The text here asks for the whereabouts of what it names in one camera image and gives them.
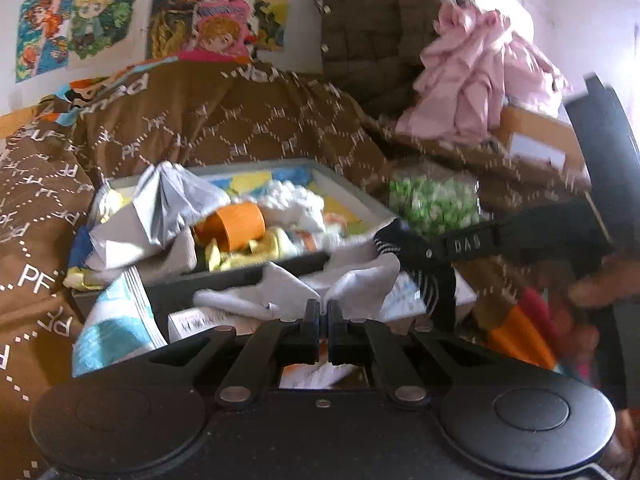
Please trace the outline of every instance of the blonde cartoon character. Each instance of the blonde cartoon character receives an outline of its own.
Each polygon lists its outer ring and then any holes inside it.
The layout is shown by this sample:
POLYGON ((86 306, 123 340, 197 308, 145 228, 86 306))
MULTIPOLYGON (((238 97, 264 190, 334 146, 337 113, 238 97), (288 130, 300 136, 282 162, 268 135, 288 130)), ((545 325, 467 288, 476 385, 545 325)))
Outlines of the blonde cartoon character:
POLYGON ((89 46, 104 36, 100 14, 114 0, 75 0, 77 7, 71 21, 72 46, 75 50, 89 46))
POLYGON ((240 25, 226 16, 209 18, 200 26, 198 47, 214 54, 226 54, 236 44, 240 25))

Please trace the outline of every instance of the plastic bag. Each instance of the plastic bag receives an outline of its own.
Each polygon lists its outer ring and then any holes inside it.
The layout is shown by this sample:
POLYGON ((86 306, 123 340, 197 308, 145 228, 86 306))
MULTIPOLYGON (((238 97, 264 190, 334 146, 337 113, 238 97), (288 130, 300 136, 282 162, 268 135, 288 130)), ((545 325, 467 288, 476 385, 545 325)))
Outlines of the plastic bag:
POLYGON ((389 209, 424 236, 440 236, 484 219, 473 177, 422 162, 396 170, 389 183, 389 209))

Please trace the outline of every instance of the brown blanket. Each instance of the brown blanket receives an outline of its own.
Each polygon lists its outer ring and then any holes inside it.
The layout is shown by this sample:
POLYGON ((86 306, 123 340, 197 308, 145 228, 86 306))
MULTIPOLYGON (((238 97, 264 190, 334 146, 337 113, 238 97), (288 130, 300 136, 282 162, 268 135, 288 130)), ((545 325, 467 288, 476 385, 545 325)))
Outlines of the brown blanket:
MULTIPOLYGON (((472 170, 495 208, 572 192, 555 171, 512 164, 490 150, 397 138, 334 87, 263 64, 159 64, 127 73, 62 126, 70 107, 59 97, 44 99, 39 116, 8 139, 1 163, 2 479, 34 478, 45 467, 28 417, 48 386, 70 377, 80 325, 62 279, 76 228, 106 179, 140 174, 161 160, 197 166, 308 157, 374 191, 393 167, 384 150, 472 170)), ((517 279, 502 267, 487 260, 464 269, 467 281, 487 289, 480 302, 486 312, 478 316, 484 328, 500 324, 513 304, 501 286, 517 291, 517 279)))

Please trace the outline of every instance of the pink fabric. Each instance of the pink fabric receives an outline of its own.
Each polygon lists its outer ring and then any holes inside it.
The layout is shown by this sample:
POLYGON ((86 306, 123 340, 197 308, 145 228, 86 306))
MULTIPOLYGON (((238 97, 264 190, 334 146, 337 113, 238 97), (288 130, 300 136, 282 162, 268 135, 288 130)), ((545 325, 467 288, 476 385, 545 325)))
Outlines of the pink fabric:
POLYGON ((241 58, 235 56, 228 56, 227 54, 217 54, 215 52, 209 52, 208 50, 204 50, 202 48, 197 48, 196 50, 183 50, 178 53, 178 58, 183 61, 207 61, 207 62, 243 62, 245 59, 249 59, 248 56, 244 56, 241 58))
POLYGON ((568 82, 539 49, 513 32, 509 18, 497 10, 444 4, 434 26, 440 38, 420 54, 424 71, 414 83, 420 102, 402 115, 398 132, 482 142, 500 125, 505 95, 558 115, 568 82))

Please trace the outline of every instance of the anime drawing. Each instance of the anime drawing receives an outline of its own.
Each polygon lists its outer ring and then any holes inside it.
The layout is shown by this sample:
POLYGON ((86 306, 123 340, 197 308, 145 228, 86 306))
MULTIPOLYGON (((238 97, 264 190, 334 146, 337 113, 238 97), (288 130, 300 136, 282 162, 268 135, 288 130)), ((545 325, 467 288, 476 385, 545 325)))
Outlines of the anime drawing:
POLYGON ((69 49, 80 59, 126 38, 134 0, 74 0, 69 49))
POLYGON ((67 65, 67 26, 72 0, 25 0, 16 44, 16 82, 67 65))
POLYGON ((147 59, 174 56, 190 43, 193 11, 211 0, 153 0, 146 47, 147 59))
POLYGON ((248 44, 255 41, 247 20, 251 7, 244 0, 202 2, 194 13, 193 41, 181 59, 248 62, 248 44))
POLYGON ((256 48, 279 50, 284 47, 287 9, 287 0, 254 1, 254 16, 258 20, 256 48))

